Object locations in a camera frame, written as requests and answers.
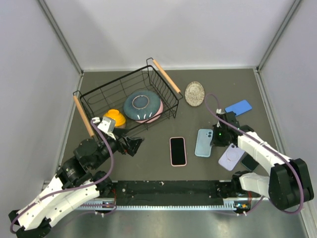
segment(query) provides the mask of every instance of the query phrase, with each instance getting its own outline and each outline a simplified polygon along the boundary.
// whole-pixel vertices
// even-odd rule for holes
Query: wooden handle
[[[173,87],[173,89],[177,92],[180,93],[180,89],[176,86],[176,84],[173,82],[173,80],[168,76],[168,74],[164,71],[164,69],[160,66],[160,64],[154,59],[153,63],[155,64],[155,66],[159,69],[159,71],[161,72],[161,74],[163,74],[163,76],[167,79],[167,81],[169,82],[169,84]]]
[[[85,112],[84,112],[84,110],[83,110],[83,108],[82,108],[82,106],[81,106],[81,104],[80,104],[78,98],[77,98],[75,95],[74,95],[73,98],[74,98],[76,107],[77,107],[77,109],[78,109],[78,111],[79,111],[79,114],[80,114],[80,116],[81,116],[81,119],[83,120],[83,122],[84,122],[84,124],[85,124],[85,126],[86,126],[86,129],[88,130],[89,135],[90,135],[91,137],[93,137],[93,136],[95,135],[95,134],[94,134],[94,131],[93,131],[93,129],[91,128],[91,125],[90,125],[90,123],[89,123],[89,121],[88,121],[88,119],[87,119],[87,117],[86,117],[86,114],[85,114]]]

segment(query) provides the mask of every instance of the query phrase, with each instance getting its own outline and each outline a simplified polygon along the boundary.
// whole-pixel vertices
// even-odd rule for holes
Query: black wire basket
[[[152,59],[153,63],[160,70],[163,77],[156,69],[148,64]],[[151,117],[143,123],[128,118],[123,111],[123,104],[127,97],[140,90],[149,90],[156,93],[163,102],[163,112]],[[99,86],[87,93],[80,94],[79,100],[89,120],[94,117],[102,117],[108,110],[117,109],[126,118],[126,130],[128,136],[134,136],[141,131],[162,122],[165,119],[175,118],[179,100],[183,98],[176,84],[170,79],[162,67],[153,59],[147,59],[147,65],[123,75],[109,83]]]

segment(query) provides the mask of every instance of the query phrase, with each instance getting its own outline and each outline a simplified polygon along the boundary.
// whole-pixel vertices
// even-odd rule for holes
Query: yellow object
[[[125,124],[125,118],[121,112],[116,109],[110,109],[107,113],[104,114],[104,117],[108,117],[115,120],[116,127],[122,126]]]

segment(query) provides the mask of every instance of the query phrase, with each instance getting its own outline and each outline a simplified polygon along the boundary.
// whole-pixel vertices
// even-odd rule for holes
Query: dark gray floor
[[[81,92],[85,93],[106,82],[116,79],[126,72],[88,72],[85,73]],[[225,108],[243,99],[249,101],[253,109],[238,117],[241,125],[251,126],[258,135],[275,147],[273,135],[265,113],[264,105],[252,69],[230,70],[171,70],[167,71],[182,92],[191,81],[200,82],[205,92],[213,92]],[[210,99],[210,107],[216,103]],[[213,148],[210,158],[194,155],[197,133],[200,128],[211,128],[216,119],[210,115],[204,104],[193,108],[185,99],[180,101],[177,117],[166,119],[139,134],[145,137],[137,155],[130,157],[115,153],[115,166],[110,176],[112,180],[218,180],[230,179],[235,171],[243,170],[239,163],[232,172],[218,164],[225,148]],[[172,167],[170,164],[169,139],[183,136],[186,140],[187,166]],[[88,133],[77,110],[72,121],[64,160],[73,156],[73,150]],[[109,161],[100,170],[108,171]],[[257,173],[265,175],[260,167]]]

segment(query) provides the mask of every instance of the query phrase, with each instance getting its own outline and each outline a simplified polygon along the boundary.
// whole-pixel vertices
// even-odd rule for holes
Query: smartphone
[[[247,111],[249,111],[251,109],[252,109],[252,107],[251,107],[250,103],[248,103],[247,100],[242,100],[241,102],[233,104],[233,105],[225,108],[224,110],[226,111],[226,113],[234,112],[236,114],[236,116],[239,116],[243,113],[246,113]]]
[[[219,159],[218,163],[226,170],[232,171],[242,158],[244,152],[244,150],[231,143]]]
[[[211,140],[213,131],[200,129],[197,135],[195,155],[198,157],[209,157],[211,154]]]
[[[259,163],[252,158],[251,155],[247,154],[241,161],[241,164],[246,167],[249,171],[254,171]]]
[[[169,148],[172,166],[185,166],[187,164],[185,139],[183,137],[170,138]]]

